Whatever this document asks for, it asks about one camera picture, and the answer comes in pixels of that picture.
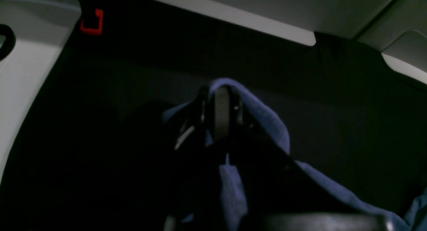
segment handle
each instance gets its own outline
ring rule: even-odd
[[[15,47],[16,38],[9,26],[0,24],[0,35],[6,36],[3,45],[0,47],[0,61],[5,59]]]

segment blue cloth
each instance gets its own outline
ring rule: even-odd
[[[265,131],[270,135],[271,139],[280,147],[286,154],[290,154],[290,137],[285,124],[280,120],[279,116],[268,106],[262,103],[243,85],[229,78],[220,78],[214,80],[209,88],[209,99],[212,97],[215,90],[223,85],[235,87],[241,96],[250,114],[255,117],[262,125]],[[178,110],[186,106],[184,103],[180,106],[172,108],[163,113],[163,120],[166,121],[172,117]],[[354,193],[346,189],[342,185],[328,178],[323,173],[311,167],[309,164],[297,161],[297,164],[304,170],[317,184],[328,191],[332,196],[341,202],[365,213],[382,214],[389,218],[396,231],[425,231],[427,230],[427,188],[423,194],[414,199],[409,211],[402,218],[397,214],[375,207],[361,201]],[[225,211],[227,227],[230,231],[238,229],[241,218],[247,213],[246,198],[244,189],[241,184],[241,179],[236,167],[226,162],[220,166],[220,176],[223,181],[223,189],[221,199]]]

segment black fabric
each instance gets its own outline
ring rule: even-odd
[[[0,35],[6,37],[3,44],[0,46],[0,61],[5,59],[9,53],[12,52],[13,47],[15,47],[15,34],[9,26],[0,24]]]
[[[106,3],[103,36],[76,25],[10,152],[0,209],[16,230],[126,167],[170,106],[129,121],[143,133],[121,129],[141,105],[184,102],[224,76],[277,111],[293,158],[363,201],[402,215],[427,186],[426,87],[379,52],[320,33],[305,47],[152,0]]]
[[[199,115],[194,115],[193,107],[201,105],[196,103],[183,109],[164,126],[158,114],[167,106],[161,102],[142,106],[122,122],[119,132],[113,136],[109,135],[108,126],[103,126],[107,130],[102,136],[109,142],[97,151],[62,149],[59,155],[67,155],[62,162],[43,160],[41,172],[33,174],[42,175],[42,184],[15,185],[21,185],[23,190],[42,185],[46,189],[33,189],[18,202],[4,199],[2,205],[8,210],[3,209],[7,212],[3,213],[6,219],[2,228],[163,230],[168,214],[173,214],[178,221],[193,214],[193,221],[177,225],[177,230],[226,230],[218,171],[226,153],[239,168],[252,215],[356,212],[322,190],[247,114],[246,128],[236,129],[229,138],[205,148],[204,128],[197,126],[180,149],[175,150],[177,137],[183,132],[181,126],[183,123],[194,125],[186,121],[187,118],[200,120]],[[91,125],[101,125],[94,115],[89,117],[79,117],[87,122],[88,132]],[[97,138],[85,140],[84,137],[81,137],[84,145],[99,143]],[[26,202],[32,202],[38,210],[20,210]]]

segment black strap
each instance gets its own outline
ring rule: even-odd
[[[0,61],[5,59],[9,53],[12,52],[13,47],[15,47],[15,35],[10,27],[0,24],[0,35],[6,36],[6,40],[3,42],[3,45],[0,47]]]

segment red buckle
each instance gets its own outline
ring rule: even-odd
[[[104,11],[101,9],[96,9],[96,17],[99,18],[98,29],[94,28],[85,28],[83,25],[83,19],[81,20],[80,30],[82,33],[89,35],[102,35],[102,24],[104,23]]]

